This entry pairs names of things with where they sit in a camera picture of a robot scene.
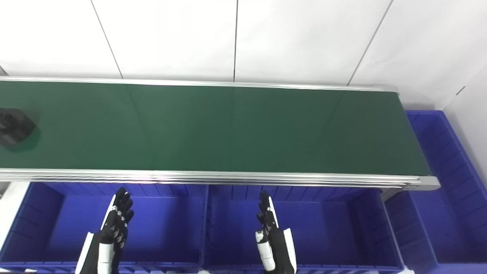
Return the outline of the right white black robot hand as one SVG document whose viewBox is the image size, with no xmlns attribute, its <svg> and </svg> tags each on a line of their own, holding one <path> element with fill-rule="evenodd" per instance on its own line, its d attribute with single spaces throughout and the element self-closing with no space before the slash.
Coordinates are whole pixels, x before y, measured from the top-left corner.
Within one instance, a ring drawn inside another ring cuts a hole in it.
<svg viewBox="0 0 487 274">
<path fill-rule="evenodd" d="M 291 229 L 280 229 L 271 196 L 262 190 L 257 219 L 261 229 L 255 232 L 259 256 L 265 274 L 295 274 L 297 259 Z"/>
</svg>

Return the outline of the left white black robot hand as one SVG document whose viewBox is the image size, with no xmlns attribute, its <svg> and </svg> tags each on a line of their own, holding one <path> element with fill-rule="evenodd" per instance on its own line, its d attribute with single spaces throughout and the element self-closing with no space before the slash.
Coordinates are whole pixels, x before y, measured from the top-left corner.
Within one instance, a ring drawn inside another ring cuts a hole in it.
<svg viewBox="0 0 487 274">
<path fill-rule="evenodd" d="M 125 187 L 120 187 L 111 199 L 101 229 L 88 232 L 76 274 L 118 274 L 122 251 L 128 238 L 128 225 L 134 217 L 133 201 Z"/>
</svg>

